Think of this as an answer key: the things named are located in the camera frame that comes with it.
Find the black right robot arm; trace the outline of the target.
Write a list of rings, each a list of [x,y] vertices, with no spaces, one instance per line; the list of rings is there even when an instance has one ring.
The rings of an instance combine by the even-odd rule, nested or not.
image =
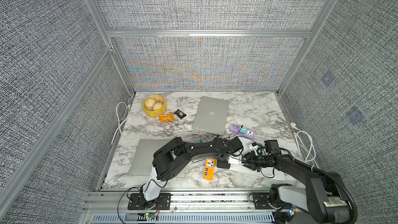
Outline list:
[[[354,224],[358,218],[353,197],[337,173],[301,162],[289,150],[281,148],[276,140],[265,141],[263,146],[243,155],[241,163],[258,172],[273,168],[305,186],[304,189],[290,184],[271,186],[267,198],[270,206],[277,209],[274,218],[288,206],[308,212],[319,224]]]

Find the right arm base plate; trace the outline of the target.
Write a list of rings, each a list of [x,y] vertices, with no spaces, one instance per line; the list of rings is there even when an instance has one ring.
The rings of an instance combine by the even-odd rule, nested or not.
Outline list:
[[[252,192],[249,194],[249,201],[254,204],[256,210],[273,209],[269,203],[268,193]]]

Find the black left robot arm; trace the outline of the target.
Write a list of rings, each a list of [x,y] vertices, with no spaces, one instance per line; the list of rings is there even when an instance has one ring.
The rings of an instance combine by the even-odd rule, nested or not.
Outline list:
[[[189,143],[177,137],[153,154],[151,174],[142,187],[147,202],[156,200],[168,181],[176,177],[192,160],[218,158],[222,154],[232,155],[244,149],[239,138],[232,140],[215,138],[205,143]]]

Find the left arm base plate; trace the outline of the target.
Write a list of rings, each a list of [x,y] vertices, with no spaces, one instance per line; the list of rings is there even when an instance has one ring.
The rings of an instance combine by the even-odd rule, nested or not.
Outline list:
[[[131,194],[129,196],[128,210],[169,210],[171,204],[171,194],[160,194],[157,199],[146,200],[143,193]]]

